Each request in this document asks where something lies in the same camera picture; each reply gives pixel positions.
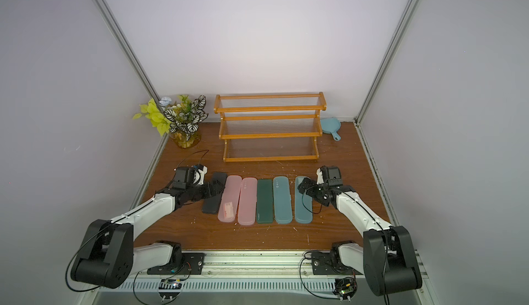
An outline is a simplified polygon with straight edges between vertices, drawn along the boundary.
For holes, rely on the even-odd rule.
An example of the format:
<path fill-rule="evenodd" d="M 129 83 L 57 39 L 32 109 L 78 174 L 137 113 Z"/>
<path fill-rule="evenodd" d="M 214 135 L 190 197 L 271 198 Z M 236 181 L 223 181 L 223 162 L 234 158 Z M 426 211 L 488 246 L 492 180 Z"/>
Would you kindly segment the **dark green pencil case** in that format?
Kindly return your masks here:
<path fill-rule="evenodd" d="M 258 180 L 256 221 L 259 224 L 270 224 L 274 221 L 273 181 L 271 179 Z"/>

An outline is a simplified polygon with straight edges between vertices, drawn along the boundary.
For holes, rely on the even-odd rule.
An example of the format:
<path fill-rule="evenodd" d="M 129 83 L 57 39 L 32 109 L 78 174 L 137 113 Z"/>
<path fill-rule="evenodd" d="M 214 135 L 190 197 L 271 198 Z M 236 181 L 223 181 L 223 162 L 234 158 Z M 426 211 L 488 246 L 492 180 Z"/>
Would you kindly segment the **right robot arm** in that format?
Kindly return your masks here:
<path fill-rule="evenodd" d="M 303 178 L 296 190 L 321 205 L 333 205 L 362 234 L 362 245 L 337 243 L 334 248 L 339 265 L 365 276 L 376 296 L 422 288 L 423 279 L 409 231 L 380 218 L 350 185 L 343 183 L 336 166 L 322 166 L 317 179 Z"/>

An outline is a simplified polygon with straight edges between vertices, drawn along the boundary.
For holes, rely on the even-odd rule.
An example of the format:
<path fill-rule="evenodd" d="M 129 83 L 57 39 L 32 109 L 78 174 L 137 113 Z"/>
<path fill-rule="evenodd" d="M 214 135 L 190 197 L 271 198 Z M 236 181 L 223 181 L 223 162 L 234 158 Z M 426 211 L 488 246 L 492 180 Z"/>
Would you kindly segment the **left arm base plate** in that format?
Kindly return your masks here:
<path fill-rule="evenodd" d="M 148 275 L 184 275 L 199 276 L 204 267 L 205 253 L 182 253 L 180 262 L 155 266 L 147 270 Z"/>

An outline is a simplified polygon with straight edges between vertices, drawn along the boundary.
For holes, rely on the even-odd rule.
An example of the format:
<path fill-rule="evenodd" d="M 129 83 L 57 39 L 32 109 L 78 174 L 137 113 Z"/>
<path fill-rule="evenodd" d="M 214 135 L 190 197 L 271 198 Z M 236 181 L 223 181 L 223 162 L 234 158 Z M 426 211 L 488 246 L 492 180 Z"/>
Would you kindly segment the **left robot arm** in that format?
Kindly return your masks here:
<path fill-rule="evenodd" d="M 113 219 L 92 222 L 67 265 L 65 281 L 86 283 L 91 289 L 117 288 L 133 273 L 159 266 L 180 269 L 184 260 L 179 243 L 158 241 L 135 247 L 134 242 L 155 222 L 186 204 L 221 195 L 227 174 L 215 172 L 210 180 L 206 174 L 202 164 L 178 167 L 173 179 L 151 199 Z"/>

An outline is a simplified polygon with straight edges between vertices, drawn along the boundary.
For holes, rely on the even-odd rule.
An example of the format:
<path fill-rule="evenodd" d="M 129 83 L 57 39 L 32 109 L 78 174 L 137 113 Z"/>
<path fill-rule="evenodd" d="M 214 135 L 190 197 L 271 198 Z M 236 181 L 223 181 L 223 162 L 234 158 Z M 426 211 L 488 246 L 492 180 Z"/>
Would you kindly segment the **pink pencil case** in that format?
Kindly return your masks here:
<path fill-rule="evenodd" d="M 227 177 L 218 211 L 218 219 L 220 222 L 235 221 L 241 194 L 241 186 L 241 176 L 231 175 Z"/>
<path fill-rule="evenodd" d="M 242 180 L 238 203 L 238 223 L 240 225 L 250 226 L 256 221 L 257 186 L 256 178 L 249 177 Z"/>

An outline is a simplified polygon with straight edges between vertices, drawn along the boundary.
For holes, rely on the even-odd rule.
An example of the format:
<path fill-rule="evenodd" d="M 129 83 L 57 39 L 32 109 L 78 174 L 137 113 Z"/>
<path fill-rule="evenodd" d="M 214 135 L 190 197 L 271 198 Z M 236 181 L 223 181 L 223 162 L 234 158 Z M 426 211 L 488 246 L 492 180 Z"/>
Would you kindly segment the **teal pencil case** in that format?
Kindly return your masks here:
<path fill-rule="evenodd" d="M 273 180 L 274 217 L 278 224 L 286 225 L 292 222 L 292 196 L 290 194 L 289 179 L 277 176 Z"/>
<path fill-rule="evenodd" d="M 300 224 L 309 224 L 313 220 L 312 198 L 301 194 L 298 187 L 304 181 L 305 176 L 297 176 L 294 186 L 294 215 L 296 222 Z"/>

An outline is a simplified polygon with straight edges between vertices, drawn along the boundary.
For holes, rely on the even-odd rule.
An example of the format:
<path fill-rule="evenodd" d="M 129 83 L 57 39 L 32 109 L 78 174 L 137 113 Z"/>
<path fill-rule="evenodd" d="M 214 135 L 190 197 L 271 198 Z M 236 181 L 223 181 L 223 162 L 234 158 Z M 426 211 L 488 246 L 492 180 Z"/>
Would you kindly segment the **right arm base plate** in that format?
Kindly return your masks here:
<path fill-rule="evenodd" d="M 340 264 L 332 252 L 310 251 L 307 255 L 311 262 L 312 273 L 315 276 L 352 276 L 355 273 L 351 267 Z"/>

